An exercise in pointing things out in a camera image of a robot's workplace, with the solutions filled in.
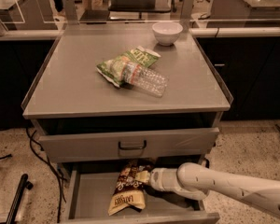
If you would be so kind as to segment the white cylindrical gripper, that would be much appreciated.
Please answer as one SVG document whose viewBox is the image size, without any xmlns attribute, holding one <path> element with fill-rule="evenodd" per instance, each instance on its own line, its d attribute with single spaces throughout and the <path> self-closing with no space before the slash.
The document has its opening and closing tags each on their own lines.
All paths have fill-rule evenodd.
<svg viewBox="0 0 280 224">
<path fill-rule="evenodd" d="M 181 189 L 177 180 L 176 169 L 155 168 L 151 171 L 138 172 L 134 178 L 145 185 L 150 184 L 158 191 L 178 192 Z"/>
</svg>

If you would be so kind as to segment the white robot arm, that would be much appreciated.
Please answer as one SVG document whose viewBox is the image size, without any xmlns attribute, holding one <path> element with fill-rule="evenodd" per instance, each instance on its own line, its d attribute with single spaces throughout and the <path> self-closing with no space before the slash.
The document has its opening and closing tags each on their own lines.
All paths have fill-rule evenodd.
<svg viewBox="0 0 280 224">
<path fill-rule="evenodd" d="M 192 162 L 177 169 L 142 171 L 135 179 L 155 190 L 197 201 L 212 190 L 280 219 L 280 181 L 214 171 Z"/>
</svg>

